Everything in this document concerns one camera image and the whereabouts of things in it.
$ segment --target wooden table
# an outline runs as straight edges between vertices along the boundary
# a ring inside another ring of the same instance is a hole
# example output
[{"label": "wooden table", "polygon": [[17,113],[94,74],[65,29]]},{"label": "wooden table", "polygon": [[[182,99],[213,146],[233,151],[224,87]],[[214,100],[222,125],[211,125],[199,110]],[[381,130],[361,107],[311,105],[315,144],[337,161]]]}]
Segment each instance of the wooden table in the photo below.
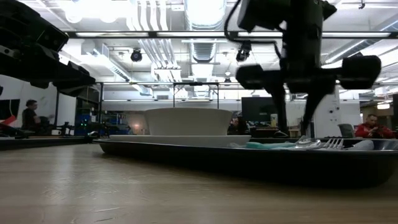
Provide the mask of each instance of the wooden table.
[{"label": "wooden table", "polygon": [[107,156],[93,144],[0,151],[7,224],[396,224],[397,211],[397,176],[376,189],[306,189]]}]

